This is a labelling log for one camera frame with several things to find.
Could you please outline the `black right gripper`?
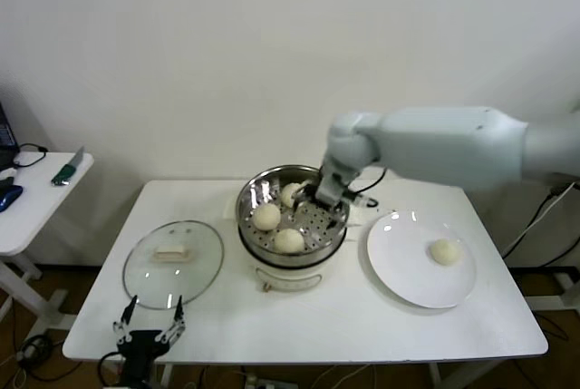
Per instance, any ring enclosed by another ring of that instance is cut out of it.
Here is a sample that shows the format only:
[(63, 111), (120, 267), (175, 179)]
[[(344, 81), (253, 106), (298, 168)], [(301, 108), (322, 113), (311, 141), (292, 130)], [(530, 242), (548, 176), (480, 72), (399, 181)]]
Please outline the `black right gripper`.
[(300, 184), (291, 198), (293, 213), (296, 213), (302, 204), (311, 200), (317, 207), (331, 214), (348, 209), (352, 203), (347, 188), (339, 180), (319, 180), (315, 185)]

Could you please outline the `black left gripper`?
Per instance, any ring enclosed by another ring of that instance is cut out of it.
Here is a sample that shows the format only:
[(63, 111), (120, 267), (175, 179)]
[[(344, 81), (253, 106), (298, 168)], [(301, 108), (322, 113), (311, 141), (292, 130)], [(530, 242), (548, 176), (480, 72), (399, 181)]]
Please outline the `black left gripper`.
[(161, 330), (129, 331), (129, 325), (137, 297), (133, 296), (124, 308), (121, 319), (113, 323), (113, 332), (119, 353), (125, 359), (120, 384), (145, 384), (149, 381), (155, 360), (168, 352), (168, 344), (175, 344), (185, 331), (182, 297), (179, 297), (173, 321), (169, 328)]

